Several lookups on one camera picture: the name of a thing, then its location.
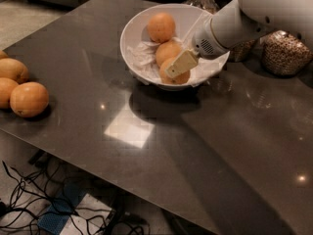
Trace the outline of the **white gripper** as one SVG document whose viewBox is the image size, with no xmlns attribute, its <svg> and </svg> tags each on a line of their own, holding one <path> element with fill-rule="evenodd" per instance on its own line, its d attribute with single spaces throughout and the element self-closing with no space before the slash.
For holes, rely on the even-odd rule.
<svg viewBox="0 0 313 235">
<path fill-rule="evenodd" d="M 211 29 L 211 19 L 202 20 L 192 37 L 192 46 L 200 57 L 215 59 L 228 52 L 214 36 Z M 198 54 L 193 50 L 182 51 L 165 69 L 165 73 L 171 77 L 177 77 L 190 71 L 199 63 Z"/>
</svg>

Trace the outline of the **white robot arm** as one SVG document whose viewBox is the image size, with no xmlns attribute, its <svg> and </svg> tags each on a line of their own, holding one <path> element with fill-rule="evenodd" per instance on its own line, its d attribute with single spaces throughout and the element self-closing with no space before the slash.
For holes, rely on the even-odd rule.
<svg viewBox="0 0 313 235">
<path fill-rule="evenodd" d="M 313 0 L 232 0 L 192 31 L 191 47 L 164 72 L 175 78 L 250 40 L 266 38 L 262 65 L 273 74 L 291 76 L 312 60 Z"/>
</svg>

